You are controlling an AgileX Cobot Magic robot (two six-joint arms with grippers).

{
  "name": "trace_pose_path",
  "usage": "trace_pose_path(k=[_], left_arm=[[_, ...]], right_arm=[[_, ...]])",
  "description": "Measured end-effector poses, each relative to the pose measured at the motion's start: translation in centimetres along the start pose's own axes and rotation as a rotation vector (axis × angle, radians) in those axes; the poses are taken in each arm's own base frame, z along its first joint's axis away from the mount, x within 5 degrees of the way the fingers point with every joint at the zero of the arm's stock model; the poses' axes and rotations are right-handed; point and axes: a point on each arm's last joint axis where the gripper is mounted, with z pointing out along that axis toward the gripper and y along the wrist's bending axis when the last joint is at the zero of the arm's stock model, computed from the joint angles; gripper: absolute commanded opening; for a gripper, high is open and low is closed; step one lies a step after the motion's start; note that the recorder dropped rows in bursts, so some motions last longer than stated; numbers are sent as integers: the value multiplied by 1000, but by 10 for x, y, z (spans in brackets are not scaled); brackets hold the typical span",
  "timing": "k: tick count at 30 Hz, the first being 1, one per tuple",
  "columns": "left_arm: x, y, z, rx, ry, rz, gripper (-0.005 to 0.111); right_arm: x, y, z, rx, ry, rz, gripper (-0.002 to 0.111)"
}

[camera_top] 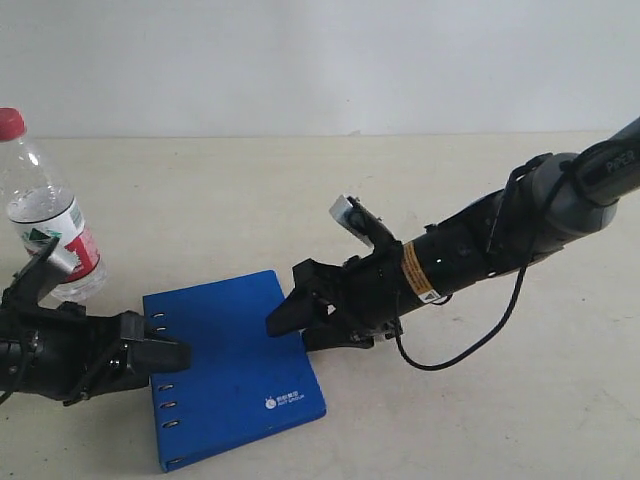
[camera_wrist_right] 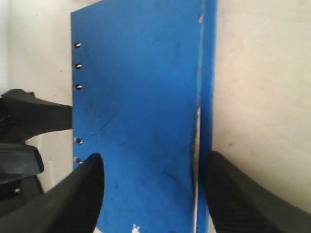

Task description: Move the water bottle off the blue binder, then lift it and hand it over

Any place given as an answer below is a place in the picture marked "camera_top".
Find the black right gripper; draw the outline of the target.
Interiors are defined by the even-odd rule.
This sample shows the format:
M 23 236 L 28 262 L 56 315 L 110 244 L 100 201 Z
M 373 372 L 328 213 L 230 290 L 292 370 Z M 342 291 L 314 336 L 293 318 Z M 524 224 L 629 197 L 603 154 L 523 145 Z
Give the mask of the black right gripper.
M 403 246 L 391 244 L 342 265 L 307 259 L 293 267 L 294 288 L 266 317 L 269 337 L 302 331 L 307 352 L 370 349 L 403 334 L 400 317 L 415 309 L 401 266 Z

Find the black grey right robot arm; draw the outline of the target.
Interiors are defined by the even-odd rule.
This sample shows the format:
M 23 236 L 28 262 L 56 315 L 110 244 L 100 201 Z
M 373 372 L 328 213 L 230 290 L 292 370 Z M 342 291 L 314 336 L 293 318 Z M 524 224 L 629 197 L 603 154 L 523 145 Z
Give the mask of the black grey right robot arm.
M 293 290 L 267 316 L 266 331 L 298 332 L 309 351 L 371 348 L 400 336 L 404 315 L 480 281 L 522 273 L 603 230 L 619 200 L 638 187 L 639 125 L 632 122 L 579 153 L 535 156 L 501 189 L 409 241 L 357 198 L 340 196 L 332 217 L 370 253 L 339 265 L 295 265 Z

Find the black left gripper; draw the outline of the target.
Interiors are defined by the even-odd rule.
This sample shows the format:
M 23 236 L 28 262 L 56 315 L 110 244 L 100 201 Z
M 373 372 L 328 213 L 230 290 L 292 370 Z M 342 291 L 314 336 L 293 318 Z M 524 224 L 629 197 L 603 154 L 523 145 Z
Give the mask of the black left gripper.
M 84 306 L 65 301 L 43 312 L 44 319 L 32 327 L 37 346 L 29 361 L 29 391 L 64 406 L 144 388 L 150 374 L 191 367 L 188 343 L 147 337 L 147 322 L 134 311 L 92 316 Z

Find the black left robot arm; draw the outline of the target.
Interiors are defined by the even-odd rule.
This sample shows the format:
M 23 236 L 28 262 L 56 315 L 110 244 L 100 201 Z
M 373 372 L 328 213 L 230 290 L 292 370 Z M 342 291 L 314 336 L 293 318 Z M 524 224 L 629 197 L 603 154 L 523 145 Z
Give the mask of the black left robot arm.
M 64 302 L 44 308 L 5 290 L 1 301 L 1 400 L 33 394 L 71 406 L 136 390 L 154 374 L 191 367 L 191 346 L 135 311 L 93 316 Z

